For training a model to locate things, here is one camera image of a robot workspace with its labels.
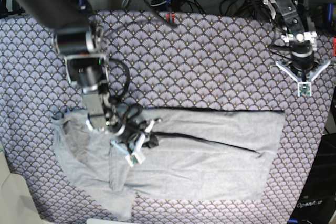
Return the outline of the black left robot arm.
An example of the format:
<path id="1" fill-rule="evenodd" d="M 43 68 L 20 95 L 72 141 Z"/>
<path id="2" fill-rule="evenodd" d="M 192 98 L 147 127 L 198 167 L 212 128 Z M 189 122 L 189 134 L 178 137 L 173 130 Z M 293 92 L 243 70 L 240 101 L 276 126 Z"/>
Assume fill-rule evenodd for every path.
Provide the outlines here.
<path id="1" fill-rule="evenodd" d="M 317 33 L 310 17 L 300 14 L 295 0 L 274 0 L 271 4 L 280 15 L 284 34 L 281 39 L 291 53 L 290 71 L 302 82 L 308 82 L 316 67 L 314 52 Z"/>

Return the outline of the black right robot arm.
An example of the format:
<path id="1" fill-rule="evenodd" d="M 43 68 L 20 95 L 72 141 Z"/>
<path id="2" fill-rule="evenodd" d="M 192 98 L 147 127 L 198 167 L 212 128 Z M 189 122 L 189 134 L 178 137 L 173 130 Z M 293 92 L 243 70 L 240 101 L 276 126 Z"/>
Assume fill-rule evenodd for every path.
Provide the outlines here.
<path id="1" fill-rule="evenodd" d="M 125 72 L 126 82 L 120 95 L 111 95 L 106 55 L 100 52 L 102 32 L 94 28 L 70 0 L 16 0 L 38 22 L 54 31 L 54 45 L 65 60 L 67 78 L 83 91 L 87 108 L 87 126 L 111 133 L 112 144 L 127 155 L 140 153 L 155 124 L 136 123 L 142 112 L 138 104 L 129 106 L 123 115 L 117 111 L 130 84 L 130 72 L 120 60 L 115 63 Z"/>

